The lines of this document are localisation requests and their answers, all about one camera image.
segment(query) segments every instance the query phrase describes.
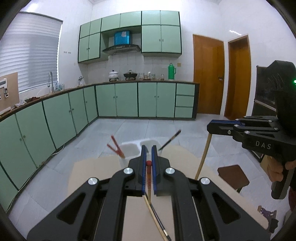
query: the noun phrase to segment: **screw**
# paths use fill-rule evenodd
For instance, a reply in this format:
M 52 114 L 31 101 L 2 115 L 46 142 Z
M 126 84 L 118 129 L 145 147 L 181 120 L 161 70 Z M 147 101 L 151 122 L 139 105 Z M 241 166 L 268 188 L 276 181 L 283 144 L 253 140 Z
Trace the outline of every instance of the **screw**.
M 98 182 L 98 179 L 96 179 L 95 177 L 91 177 L 88 180 L 89 185 L 95 185 Z
M 174 174 L 175 169 L 169 167 L 169 168 L 167 168 L 167 169 L 165 170 L 165 172 L 166 172 L 167 174 Z
M 200 182 L 204 185 L 208 185 L 211 181 L 207 177 L 203 177 Z
M 132 173 L 133 173 L 133 169 L 130 168 L 130 167 L 127 167 L 127 168 L 125 168 L 125 169 L 123 170 L 123 172 L 124 172 L 125 174 L 132 174 Z

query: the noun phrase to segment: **window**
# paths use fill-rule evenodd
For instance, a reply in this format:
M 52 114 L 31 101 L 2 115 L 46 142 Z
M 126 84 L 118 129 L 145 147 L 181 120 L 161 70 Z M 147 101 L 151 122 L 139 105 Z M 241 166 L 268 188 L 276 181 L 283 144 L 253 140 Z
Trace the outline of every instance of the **window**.
M 57 82 L 58 44 L 62 21 L 20 12 L 0 41 L 0 76 L 18 72 L 19 92 Z

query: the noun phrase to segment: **tiled wall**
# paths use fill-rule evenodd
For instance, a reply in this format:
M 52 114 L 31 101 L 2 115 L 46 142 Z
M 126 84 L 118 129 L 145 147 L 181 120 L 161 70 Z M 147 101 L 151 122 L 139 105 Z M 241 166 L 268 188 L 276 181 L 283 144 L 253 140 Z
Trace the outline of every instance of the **tiled wall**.
M 134 72 L 148 71 L 155 73 L 159 78 L 161 74 L 168 77 L 168 65 L 170 62 L 177 68 L 175 79 L 193 81 L 193 34 L 200 34 L 212 38 L 223 39 L 222 23 L 219 6 L 205 0 L 106 0 L 93 6 L 91 20 L 106 17 L 113 14 L 142 11 L 142 10 L 172 10 L 180 11 L 182 55 L 179 58 L 167 57 L 143 57 L 141 53 L 126 53 L 113 55 L 108 61 L 88 65 L 89 83 L 98 83 L 108 80 L 111 70 L 123 73 L 128 70 Z M 133 43 L 141 44 L 139 38 L 133 36 Z
M 83 75 L 87 81 L 87 65 L 78 65 L 78 39 L 80 25 L 90 21 L 92 4 L 88 0 L 32 0 L 23 11 L 30 10 L 63 20 L 59 47 L 59 81 L 66 88 L 78 85 Z M 46 87 L 39 87 L 20 94 L 20 98 L 29 98 L 49 93 Z
M 228 86 L 228 41 L 248 35 L 252 77 L 247 115 L 252 114 L 256 90 L 256 66 L 269 66 L 275 60 L 296 65 L 296 39 L 288 25 L 266 0 L 222 0 L 219 4 L 224 21 L 225 82 L 221 113 L 224 114 Z

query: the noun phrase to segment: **human hand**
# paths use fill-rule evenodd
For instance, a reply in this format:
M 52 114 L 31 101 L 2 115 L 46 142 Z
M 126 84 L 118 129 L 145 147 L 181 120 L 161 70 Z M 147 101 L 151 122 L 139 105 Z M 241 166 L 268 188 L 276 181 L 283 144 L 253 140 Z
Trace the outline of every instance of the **human hand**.
M 267 175 L 272 182 L 278 181 L 281 182 L 284 178 L 283 176 L 283 165 L 278 162 L 275 158 L 271 156 L 267 156 L 268 165 L 267 165 Z M 296 160 L 295 161 L 288 161 L 285 164 L 285 168 L 287 170 L 291 170 L 296 167 Z

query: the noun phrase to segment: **stool seat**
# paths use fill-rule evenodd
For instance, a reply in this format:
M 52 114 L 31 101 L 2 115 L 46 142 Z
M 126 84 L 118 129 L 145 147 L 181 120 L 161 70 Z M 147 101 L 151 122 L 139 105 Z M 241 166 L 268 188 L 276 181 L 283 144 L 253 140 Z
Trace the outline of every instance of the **stool seat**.
M 239 165 L 218 168 L 219 176 L 238 192 L 247 185 L 249 180 Z

